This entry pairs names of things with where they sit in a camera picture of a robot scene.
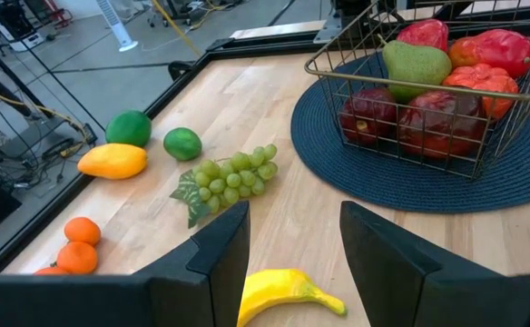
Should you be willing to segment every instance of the grape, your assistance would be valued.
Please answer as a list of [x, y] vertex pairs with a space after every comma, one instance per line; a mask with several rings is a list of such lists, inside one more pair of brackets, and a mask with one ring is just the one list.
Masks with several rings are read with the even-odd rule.
[[196, 181], [196, 184], [198, 184], [200, 187], [207, 187], [211, 183], [211, 178], [203, 172], [197, 173], [194, 176], [194, 180]]
[[219, 207], [221, 206], [221, 200], [219, 200], [219, 195], [215, 194], [215, 195], [211, 196], [209, 201], [207, 201], [207, 204], [211, 208], [211, 213], [218, 212], [219, 211]]
[[239, 195], [241, 197], [250, 197], [250, 187], [249, 186], [241, 184], [241, 185], [239, 185], [238, 190], [239, 190]]
[[222, 195], [225, 197], [227, 202], [230, 203], [231, 205], [239, 201], [239, 191], [237, 191], [237, 189], [234, 189], [232, 187], [227, 187]]
[[262, 178], [264, 181], [268, 181], [273, 177], [271, 170], [265, 164], [257, 169], [257, 173], [259, 174], [259, 177]]
[[241, 171], [240, 179], [244, 185], [253, 186], [255, 184], [255, 174], [250, 171]]
[[230, 187], [239, 187], [240, 176], [236, 173], [232, 173], [229, 176], [227, 176], [227, 185]]
[[208, 201], [211, 198], [212, 193], [211, 190], [209, 190], [208, 188], [201, 187], [199, 189], [199, 195], [201, 196], [201, 200]]
[[250, 188], [250, 190], [255, 195], [261, 195], [265, 193], [265, 183], [263, 183], [263, 181], [257, 177], [255, 178], [255, 184]]
[[223, 208], [228, 208], [231, 206], [229, 201], [227, 201], [227, 199], [225, 199], [225, 196], [222, 194], [219, 194], [219, 201], [221, 201], [221, 207]]
[[209, 190], [213, 193], [222, 193], [225, 190], [227, 184], [221, 178], [217, 178], [209, 184]]
[[220, 168], [213, 160], [205, 160], [201, 163], [201, 171], [209, 177], [218, 177]]
[[271, 171], [271, 177], [275, 176], [277, 174], [277, 171], [279, 170], [277, 165], [274, 162], [268, 162], [265, 164], [269, 167], [269, 170]]
[[265, 160], [271, 160], [277, 154], [277, 146], [275, 144], [269, 144], [265, 146], [265, 150], [263, 150], [263, 154], [265, 154]]
[[236, 170], [240, 171], [250, 167], [249, 156], [244, 153], [237, 152], [231, 158], [231, 164]]
[[231, 162], [230, 161], [226, 161], [225, 163], [223, 163], [222, 166], [221, 166], [221, 172], [219, 173], [219, 176], [223, 180], [226, 180], [227, 177], [230, 174], [232, 174], [232, 173], [235, 173], [235, 169], [233, 168]]
[[259, 167], [265, 161], [265, 154], [263, 152], [253, 153], [250, 157], [250, 165], [254, 168]]

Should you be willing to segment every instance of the grape bunch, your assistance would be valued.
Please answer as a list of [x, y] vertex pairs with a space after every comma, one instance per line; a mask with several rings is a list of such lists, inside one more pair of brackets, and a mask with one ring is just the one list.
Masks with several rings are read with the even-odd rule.
[[237, 152], [221, 166], [213, 160], [204, 160], [192, 168], [201, 199], [210, 206], [211, 213], [235, 204], [240, 198], [265, 193], [265, 182], [278, 171], [271, 161], [276, 153], [277, 147], [269, 144], [256, 147], [252, 154]]

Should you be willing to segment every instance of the white fan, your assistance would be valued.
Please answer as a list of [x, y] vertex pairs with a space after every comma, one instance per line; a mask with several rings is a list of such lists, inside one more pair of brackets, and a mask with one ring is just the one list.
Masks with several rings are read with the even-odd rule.
[[105, 17], [105, 20], [108, 22], [110, 28], [112, 28], [113, 34], [116, 36], [116, 39], [118, 39], [118, 42], [120, 43], [120, 52], [128, 51], [138, 45], [138, 42], [133, 41], [130, 35], [128, 34], [128, 31], [126, 31], [126, 27], [124, 27], [122, 21], [120, 20], [120, 17], [115, 12], [115, 10], [113, 10], [110, 1], [96, 0], [96, 2], [100, 6], [100, 9], [102, 9], [102, 13]]

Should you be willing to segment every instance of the pear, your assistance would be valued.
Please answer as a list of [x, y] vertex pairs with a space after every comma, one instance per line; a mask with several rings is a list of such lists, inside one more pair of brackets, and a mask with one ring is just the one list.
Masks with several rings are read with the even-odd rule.
[[[388, 70], [388, 78], [395, 81], [440, 85], [453, 69], [448, 55], [440, 49], [400, 41], [390, 41], [384, 45], [382, 58]], [[388, 88], [402, 104], [427, 91], [393, 84]]]

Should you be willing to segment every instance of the orange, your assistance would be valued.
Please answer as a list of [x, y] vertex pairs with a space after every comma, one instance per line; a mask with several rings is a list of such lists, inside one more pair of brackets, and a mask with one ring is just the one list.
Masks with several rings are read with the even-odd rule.
[[69, 242], [57, 254], [57, 266], [72, 274], [92, 273], [98, 264], [98, 253], [83, 242]]
[[67, 222], [64, 233], [70, 242], [84, 242], [91, 245], [100, 242], [102, 236], [100, 227], [87, 217], [76, 217]]
[[47, 267], [34, 272], [36, 275], [53, 275], [53, 274], [69, 274], [66, 270], [60, 267]]

